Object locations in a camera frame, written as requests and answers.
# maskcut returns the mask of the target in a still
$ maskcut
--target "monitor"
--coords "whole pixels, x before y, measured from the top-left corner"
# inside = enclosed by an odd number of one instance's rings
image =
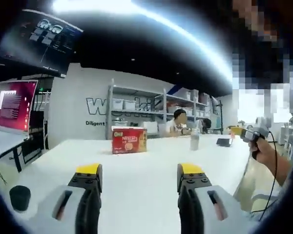
[[[0,83],[1,131],[28,134],[30,111],[36,87],[36,80]]]
[[[216,98],[210,96],[210,99],[211,99],[211,104],[212,104],[212,108],[213,108],[213,114],[215,115],[219,115],[219,102]]]
[[[82,32],[55,16],[22,10],[0,42],[0,64],[22,63],[64,78]]]

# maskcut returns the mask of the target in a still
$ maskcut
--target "water bottle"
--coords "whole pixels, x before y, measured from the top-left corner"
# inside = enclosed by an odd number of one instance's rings
[[[196,151],[199,149],[200,131],[199,129],[193,129],[191,132],[190,150]]]

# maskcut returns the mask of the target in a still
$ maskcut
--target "keyboard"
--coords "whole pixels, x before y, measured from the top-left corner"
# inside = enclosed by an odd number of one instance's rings
[[[0,155],[21,144],[27,136],[0,131]]]

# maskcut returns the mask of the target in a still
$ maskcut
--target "metal shelving rack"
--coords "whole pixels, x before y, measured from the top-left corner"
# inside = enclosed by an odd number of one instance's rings
[[[128,95],[128,96],[139,96],[139,97],[145,97],[145,98],[152,98],[152,105],[151,105],[151,111],[144,111],[144,110],[115,110],[113,109],[113,95]],[[171,113],[167,113],[167,101],[172,100],[176,101],[180,104],[185,105],[192,105],[193,111],[192,115],[188,116],[190,119],[193,119],[193,121],[196,121],[197,119],[204,118],[204,117],[198,117],[196,107],[197,106],[208,106],[207,104],[199,103],[198,100],[198,91],[192,90],[192,96],[194,100],[188,100],[186,98],[182,97],[176,97],[173,95],[166,94],[166,90],[163,89],[163,93],[156,93],[152,91],[146,91],[146,90],[139,90],[135,88],[130,87],[123,87],[116,85],[114,83],[114,79],[112,79],[112,83],[108,87],[108,93],[107,93],[107,105],[106,105],[106,128],[105,128],[105,138],[106,139],[112,139],[112,113],[132,113],[132,114],[144,114],[149,115],[150,118],[155,121],[155,117],[163,117],[163,124],[166,124],[167,117],[173,116]],[[162,100],[163,101],[163,110],[162,111],[156,111],[155,110],[155,100]]]

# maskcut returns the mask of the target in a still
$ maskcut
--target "nescafe box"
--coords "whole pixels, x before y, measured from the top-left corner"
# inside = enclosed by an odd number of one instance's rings
[[[114,127],[112,136],[113,154],[128,154],[147,151],[147,130],[139,127]]]

